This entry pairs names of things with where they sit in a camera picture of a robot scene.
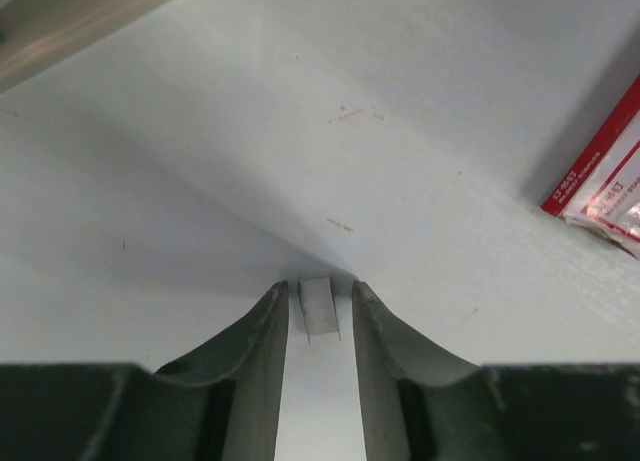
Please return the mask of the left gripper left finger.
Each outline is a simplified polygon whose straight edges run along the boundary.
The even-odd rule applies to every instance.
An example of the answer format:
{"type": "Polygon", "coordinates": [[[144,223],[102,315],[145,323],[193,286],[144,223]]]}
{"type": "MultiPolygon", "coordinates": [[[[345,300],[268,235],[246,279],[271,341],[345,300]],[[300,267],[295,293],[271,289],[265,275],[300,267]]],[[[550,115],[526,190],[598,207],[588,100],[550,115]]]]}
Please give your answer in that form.
{"type": "Polygon", "coordinates": [[[133,363],[5,364],[5,460],[271,460],[289,327],[274,284],[238,321],[149,371],[133,363]]]}

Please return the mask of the grey staple strip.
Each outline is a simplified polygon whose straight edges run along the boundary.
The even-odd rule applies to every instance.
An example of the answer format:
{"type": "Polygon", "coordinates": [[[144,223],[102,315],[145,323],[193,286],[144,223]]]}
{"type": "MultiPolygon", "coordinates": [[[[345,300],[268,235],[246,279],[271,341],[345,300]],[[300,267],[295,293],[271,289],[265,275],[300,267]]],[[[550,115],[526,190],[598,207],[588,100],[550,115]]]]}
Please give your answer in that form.
{"type": "Polygon", "coordinates": [[[341,338],[331,279],[302,279],[298,282],[297,293],[308,341],[325,334],[336,334],[341,338]]]}

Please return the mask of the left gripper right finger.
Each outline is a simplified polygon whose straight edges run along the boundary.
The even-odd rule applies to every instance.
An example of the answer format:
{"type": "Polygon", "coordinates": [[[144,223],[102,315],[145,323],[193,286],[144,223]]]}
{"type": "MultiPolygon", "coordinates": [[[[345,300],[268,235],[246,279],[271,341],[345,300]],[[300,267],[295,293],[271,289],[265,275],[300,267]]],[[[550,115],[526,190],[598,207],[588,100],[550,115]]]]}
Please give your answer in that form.
{"type": "Polygon", "coordinates": [[[370,460],[635,460],[639,368],[474,365],[352,289],[359,399],[370,460]]]}

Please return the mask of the red white staple box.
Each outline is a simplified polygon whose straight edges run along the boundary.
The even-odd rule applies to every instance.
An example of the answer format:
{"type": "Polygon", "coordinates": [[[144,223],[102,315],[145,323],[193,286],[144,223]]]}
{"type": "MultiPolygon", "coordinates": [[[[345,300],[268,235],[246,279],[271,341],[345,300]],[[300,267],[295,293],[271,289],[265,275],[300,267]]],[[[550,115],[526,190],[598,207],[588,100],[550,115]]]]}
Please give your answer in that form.
{"type": "Polygon", "coordinates": [[[540,208],[639,256],[638,80],[540,208]]]}

